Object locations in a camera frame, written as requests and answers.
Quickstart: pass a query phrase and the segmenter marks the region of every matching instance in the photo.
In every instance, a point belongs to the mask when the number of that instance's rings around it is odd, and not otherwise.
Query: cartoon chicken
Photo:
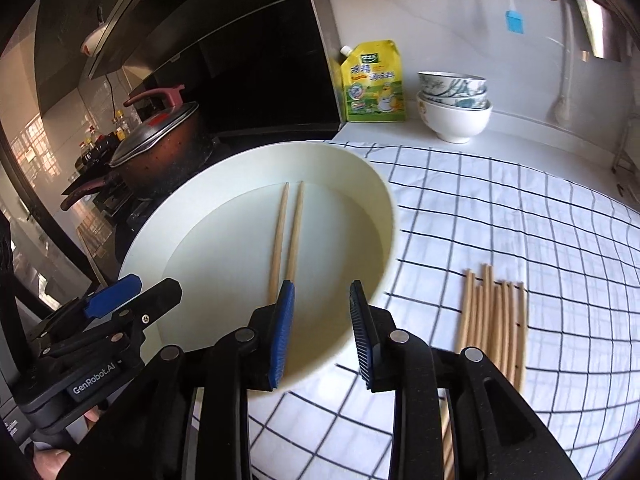
[[[398,100],[394,95],[391,84],[384,83],[382,90],[378,93],[378,110],[381,112],[392,112],[398,108]]]

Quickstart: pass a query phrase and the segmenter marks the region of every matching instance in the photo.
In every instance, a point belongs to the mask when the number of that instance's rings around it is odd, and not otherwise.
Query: yellow pouch
[[[340,69],[348,121],[404,121],[402,64],[393,41],[359,44]]]

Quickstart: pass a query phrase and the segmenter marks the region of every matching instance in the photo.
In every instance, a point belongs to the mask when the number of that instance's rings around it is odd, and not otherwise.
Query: green logo
[[[378,53],[375,54],[362,54],[360,56],[360,61],[363,63],[379,63]]]

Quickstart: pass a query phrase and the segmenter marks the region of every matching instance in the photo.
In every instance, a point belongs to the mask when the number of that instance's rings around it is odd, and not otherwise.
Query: white bowl
[[[471,137],[482,132],[491,116],[492,105],[487,101],[483,110],[458,108],[433,103],[417,95],[418,111],[424,123],[446,142],[464,144]]]
[[[458,108],[472,108],[474,110],[482,110],[486,108],[487,92],[472,97],[434,97],[420,92],[420,98],[432,103],[440,103],[449,106],[457,106]]]
[[[418,72],[420,90],[434,97],[473,97],[486,92],[486,79],[453,72]]]
[[[145,362],[164,345],[211,346],[246,326],[268,304],[280,197],[290,182],[281,278],[299,182],[304,181],[295,310],[279,389],[325,365],[353,341],[349,286],[361,280],[382,301],[394,260],[396,208],[388,186],[364,159],[318,142],[286,142],[232,156],[179,187],[151,215],[120,275],[143,290],[178,280],[182,301],[145,330]]]

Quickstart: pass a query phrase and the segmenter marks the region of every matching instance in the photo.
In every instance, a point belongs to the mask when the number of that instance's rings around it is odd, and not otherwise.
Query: white tablecloth with black grid
[[[384,304],[399,328],[453,349],[465,269],[529,290],[525,398],[584,478],[622,448],[640,405],[640,215],[518,164],[340,144],[388,180],[398,259]],[[284,395],[250,402],[252,464],[276,480],[386,479],[394,394],[371,394],[354,346]]]

